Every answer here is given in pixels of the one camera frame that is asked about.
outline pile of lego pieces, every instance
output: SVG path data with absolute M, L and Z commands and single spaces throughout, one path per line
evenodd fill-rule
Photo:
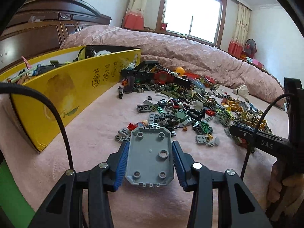
M 207 100 L 210 104 L 214 104 L 214 100 L 212 102 L 209 98 Z M 213 128 L 208 123 L 213 119 L 213 116 L 205 118 L 206 113 L 211 111 L 206 110 L 206 107 L 198 111 L 191 108 L 190 104 L 174 98 L 161 99 L 157 104 L 149 100 L 145 100 L 143 103 L 143 105 L 137 105 L 137 111 L 138 113 L 149 113 L 148 119 L 137 124 L 130 123 L 127 128 L 119 130 L 115 137 L 117 141 L 130 140 L 131 131 L 137 127 L 164 127 L 171 132 L 171 137 L 174 137 L 176 136 L 175 130 L 182 128 L 183 131 L 186 131 L 188 126 L 192 126 L 192 129 L 197 133 L 197 144 L 208 147 L 219 145 L 219 139 L 212 136 Z
M 167 75 L 176 74 L 162 68 L 159 64 L 156 65 L 156 67 L 162 69 L 162 71 L 167 71 Z M 153 73 L 154 70 L 155 68 L 150 69 L 147 64 L 141 63 L 140 71 Z M 183 78 L 185 79 L 184 81 L 191 82 L 192 85 L 187 88 L 182 86 L 184 82 L 181 81 L 180 77 L 175 77 L 175 80 L 179 83 L 177 84 L 172 80 L 170 81 L 168 77 L 166 77 L 166 81 L 163 83 L 161 78 L 144 80 L 143 78 L 135 79 L 134 76 L 127 76 L 123 81 L 124 93 L 144 93 L 148 90 L 155 91 L 156 95 L 166 95 L 169 97 L 169 100 L 161 99 L 155 104 L 151 102 L 152 97 L 149 96 L 148 100 L 143 102 L 144 105 L 141 104 L 137 106 L 139 113 L 150 113 L 148 121 L 129 124 L 127 129 L 132 131 L 137 126 L 159 126 L 167 128 L 171 131 L 171 136 L 174 136 L 176 129 L 183 128 L 182 130 L 186 131 L 187 127 L 192 125 L 193 130 L 197 133 L 197 144 L 214 146 L 219 144 L 219 140 L 212 137 L 213 129 L 208 123 L 214 117 L 216 122 L 221 123 L 225 127 L 225 132 L 228 136 L 230 136 L 229 127 L 232 122 L 252 129 L 255 128 L 262 112 L 256 109 L 251 103 L 249 103 L 250 108 L 248 108 L 245 102 L 232 98 L 225 93 L 224 90 L 218 90 L 219 85 L 209 76 L 204 76 L 199 79 L 190 76 L 183 76 Z M 210 91 L 207 92 L 205 87 L 209 87 Z M 221 98 L 220 104 L 215 98 L 212 98 L 212 96 Z M 263 132 L 271 133 L 266 120 L 263 121 L 259 129 Z M 119 132 L 119 134 L 117 135 L 118 140 L 122 140 L 121 137 L 128 139 L 128 135 L 121 134 L 121 132 Z M 240 138 L 235 138 L 235 140 L 238 145 L 247 143 Z

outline yellow cardboard box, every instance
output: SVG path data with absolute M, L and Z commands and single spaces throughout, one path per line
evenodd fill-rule
M 130 63 L 139 64 L 141 49 L 120 46 L 95 46 L 95 51 L 109 50 L 108 55 L 79 60 L 33 77 L 24 85 L 46 95 L 58 110 L 64 126 L 90 103 L 120 81 L 120 71 Z M 59 50 L 29 60 L 36 66 L 58 60 L 72 62 L 83 46 Z M 13 76 L 4 73 L 5 78 Z M 23 95 L 11 95 L 15 113 L 38 152 L 42 152 L 60 132 L 50 110 L 41 102 Z

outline metal screw cap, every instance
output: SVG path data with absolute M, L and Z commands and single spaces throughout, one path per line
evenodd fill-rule
M 227 174 L 230 175 L 230 176 L 233 176 L 235 174 L 235 171 L 232 170 L 232 169 L 228 169 Z
M 203 166 L 202 166 L 202 164 L 201 163 L 193 163 L 193 168 L 195 168 L 195 169 L 200 169 L 200 168 L 202 168 Z
M 69 169 L 69 170 L 67 170 L 67 171 L 65 172 L 65 174 L 66 174 L 67 176 L 71 176 L 71 175 L 74 174 L 74 171 L 71 170 L 71 169 Z
M 108 167 L 108 164 L 106 162 L 102 162 L 99 164 L 99 168 L 105 169 Z

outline curtain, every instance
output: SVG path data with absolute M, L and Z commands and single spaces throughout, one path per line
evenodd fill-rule
M 231 39 L 228 53 L 240 57 L 248 34 L 249 8 L 239 3 L 239 12 L 234 37 Z
M 147 0 L 130 0 L 124 19 L 125 28 L 143 30 L 143 14 L 146 4 Z

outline pink bedspread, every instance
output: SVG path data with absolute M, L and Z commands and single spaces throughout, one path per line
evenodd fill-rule
M 142 48 L 142 60 L 158 60 L 170 70 L 183 67 L 186 72 L 209 75 L 226 87 L 241 84 L 249 93 L 267 102 L 283 94 L 278 82 L 256 67 L 237 60 L 215 47 L 192 40 L 151 32 L 138 32 L 96 25 L 70 35 L 61 49 L 80 45 L 120 45 Z
M 148 95 L 157 102 L 163 97 L 155 92 L 124 94 L 118 99 L 118 84 L 97 98 L 69 125 L 66 126 L 75 170 L 90 170 L 120 146 L 114 140 L 117 131 L 130 122 L 148 118 L 148 113 L 137 113 L 136 105 L 142 104 Z M 258 98 L 248 97 L 254 106 L 265 110 L 268 104 Z M 36 211 L 49 191 L 65 170 L 68 169 L 67 155 L 61 134 L 38 154 L 13 125 L 14 115 L 9 109 L 7 96 L 0 96 L 0 149 L 3 152 L 14 180 L 26 201 Z M 288 137 L 288 117 L 279 108 L 273 107 L 266 116 L 273 133 Z M 211 170 L 225 171 L 228 168 L 241 173 L 246 150 L 235 145 L 224 133 L 221 124 L 210 121 L 214 136 L 220 138 L 220 145 L 212 148 L 196 144 L 192 129 L 177 130 L 178 140 L 183 150 L 190 153 L 195 161 Z M 244 182 L 261 206 L 265 208 L 266 191 L 271 166 L 276 159 L 260 150 L 250 156 Z M 83 208 L 87 217 L 87 191 L 84 192 Z M 192 193 L 185 193 L 177 176 L 168 185 L 160 188 L 142 188 L 130 185 L 126 180 L 116 193 L 109 193 L 114 225 L 119 228 L 185 228 L 191 207 Z M 217 194 L 214 191 L 213 227 L 217 227 Z

